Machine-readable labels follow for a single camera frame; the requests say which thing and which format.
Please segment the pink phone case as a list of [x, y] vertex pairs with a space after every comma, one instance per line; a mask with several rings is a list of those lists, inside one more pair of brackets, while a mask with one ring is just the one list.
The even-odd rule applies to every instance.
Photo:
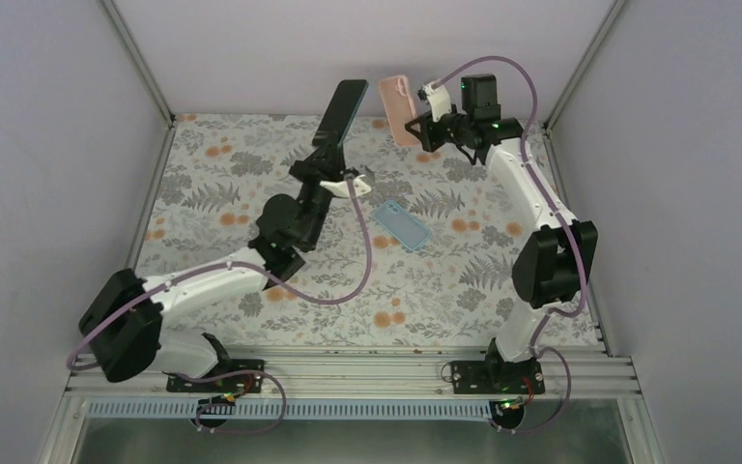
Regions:
[[418, 138], [406, 130], [406, 124], [416, 117], [408, 78], [403, 74], [386, 77], [378, 82], [378, 91], [393, 141], [402, 147], [419, 145]]

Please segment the phone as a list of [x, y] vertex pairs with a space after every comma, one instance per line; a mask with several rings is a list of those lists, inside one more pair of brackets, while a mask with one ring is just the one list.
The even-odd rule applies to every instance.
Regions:
[[315, 148], [342, 145], [368, 88], [365, 79], [341, 80], [312, 139]]

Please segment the light blue phone case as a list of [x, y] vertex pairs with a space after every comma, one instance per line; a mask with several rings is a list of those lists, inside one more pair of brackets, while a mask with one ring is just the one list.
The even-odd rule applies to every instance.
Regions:
[[408, 251], [420, 249], [430, 239], [430, 230], [394, 200], [377, 207], [372, 218]]

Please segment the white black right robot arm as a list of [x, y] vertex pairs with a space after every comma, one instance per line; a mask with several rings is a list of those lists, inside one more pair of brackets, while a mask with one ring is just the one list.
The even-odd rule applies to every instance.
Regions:
[[471, 164], [485, 166], [531, 227], [511, 272], [526, 305], [512, 310], [480, 368], [492, 391], [508, 393], [530, 374], [550, 318], [576, 318], [585, 310], [598, 231], [592, 222], [577, 219], [542, 175], [527, 144], [527, 127], [502, 116], [494, 75], [464, 76], [460, 106], [440, 80], [425, 84], [417, 95], [429, 109], [405, 130], [427, 151], [449, 144]]

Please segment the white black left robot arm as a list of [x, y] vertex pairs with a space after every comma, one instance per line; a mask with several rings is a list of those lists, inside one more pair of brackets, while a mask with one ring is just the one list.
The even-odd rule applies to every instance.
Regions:
[[335, 145], [295, 161], [289, 173], [300, 182], [300, 192], [272, 196], [255, 221], [257, 236], [245, 247], [182, 272], [140, 277], [126, 268], [114, 273], [78, 323], [83, 339], [69, 355], [68, 368], [97, 368], [110, 383], [155, 369], [192, 378], [208, 392], [222, 389], [231, 367], [220, 342], [207, 333], [167, 331], [165, 323], [225, 298], [273, 287], [317, 304], [319, 299], [289, 281], [303, 267], [303, 254], [315, 248], [332, 200], [356, 204], [375, 183], [368, 167], [346, 167], [343, 150]]

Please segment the floral patterned table mat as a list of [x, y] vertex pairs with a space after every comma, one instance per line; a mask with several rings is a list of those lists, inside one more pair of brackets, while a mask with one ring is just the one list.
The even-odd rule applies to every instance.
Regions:
[[[159, 183], [136, 271], [156, 276], [246, 245], [273, 195], [296, 195], [289, 175], [311, 152], [316, 116], [187, 113]], [[165, 323], [228, 345], [484, 346], [522, 307], [512, 265], [531, 233], [507, 190], [455, 148], [403, 148], [384, 118], [354, 120], [349, 165], [376, 176], [363, 214], [394, 200], [431, 232], [406, 250], [374, 219], [362, 234], [352, 204], [333, 201], [317, 247], [291, 286], [225, 298]]]

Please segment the aluminium frame post right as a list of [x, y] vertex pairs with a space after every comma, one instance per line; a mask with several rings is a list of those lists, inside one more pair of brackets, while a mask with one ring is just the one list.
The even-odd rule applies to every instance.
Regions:
[[598, 28], [589, 41], [576, 68], [568, 78], [566, 85], [556, 100], [556, 103], [544, 122], [545, 132], [552, 131], [561, 119], [567, 105], [571, 102], [576, 91], [588, 73], [596, 55], [601, 50], [609, 35], [613, 31], [619, 17], [628, 4], [627, 0], [613, 0], [605, 12]]

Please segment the aluminium frame post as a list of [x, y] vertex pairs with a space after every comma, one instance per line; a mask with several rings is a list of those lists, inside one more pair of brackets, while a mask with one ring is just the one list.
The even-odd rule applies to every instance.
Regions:
[[117, 2], [113, 0], [99, 0], [98, 3], [105, 12], [113, 30], [119, 37], [128, 58], [131, 60], [135, 72], [145, 86], [151, 100], [157, 108], [158, 113], [164, 122], [171, 126], [175, 121], [175, 114], [161, 92], [155, 75], [148, 65], [137, 40], [133, 36], [123, 13], [117, 5]]
[[544, 122], [545, 132], [552, 131], [561, 119], [567, 105], [571, 102], [576, 91], [588, 73], [596, 55], [601, 50], [609, 35], [613, 31], [619, 17], [628, 4], [627, 0], [613, 0], [605, 12], [598, 28], [589, 41], [576, 68], [568, 78], [566, 85], [556, 100], [556, 103]]

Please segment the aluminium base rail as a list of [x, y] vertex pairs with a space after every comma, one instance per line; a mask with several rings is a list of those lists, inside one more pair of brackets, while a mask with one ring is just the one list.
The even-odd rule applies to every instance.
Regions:
[[[572, 380], [574, 398], [641, 395], [631, 359], [610, 357], [597, 347], [565, 347], [541, 359], [544, 398], [556, 399]], [[481, 348], [234, 346], [232, 357], [260, 359], [291, 398], [449, 399], [449, 362], [479, 361]]]

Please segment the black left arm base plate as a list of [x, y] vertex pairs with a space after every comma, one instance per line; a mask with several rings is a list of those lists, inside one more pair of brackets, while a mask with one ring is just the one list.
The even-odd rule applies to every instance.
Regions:
[[231, 359], [220, 362], [199, 381], [169, 374], [168, 392], [197, 392], [213, 394], [259, 393], [265, 361], [260, 359]]

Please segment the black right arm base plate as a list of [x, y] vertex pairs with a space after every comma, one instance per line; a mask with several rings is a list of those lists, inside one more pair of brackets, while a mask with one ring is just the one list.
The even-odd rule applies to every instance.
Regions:
[[543, 394], [546, 392], [541, 364], [536, 359], [493, 365], [485, 361], [450, 363], [455, 394]]

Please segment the aluminium frame post left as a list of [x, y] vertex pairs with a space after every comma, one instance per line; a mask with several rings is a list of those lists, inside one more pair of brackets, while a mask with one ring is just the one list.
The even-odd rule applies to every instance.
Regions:
[[158, 113], [164, 122], [171, 126], [175, 121], [175, 114], [161, 92], [155, 75], [148, 65], [137, 40], [133, 36], [123, 13], [117, 5], [117, 2], [113, 0], [99, 0], [98, 3], [105, 12], [113, 30], [119, 37], [128, 58], [131, 60], [135, 72], [145, 86], [151, 100], [157, 108]]

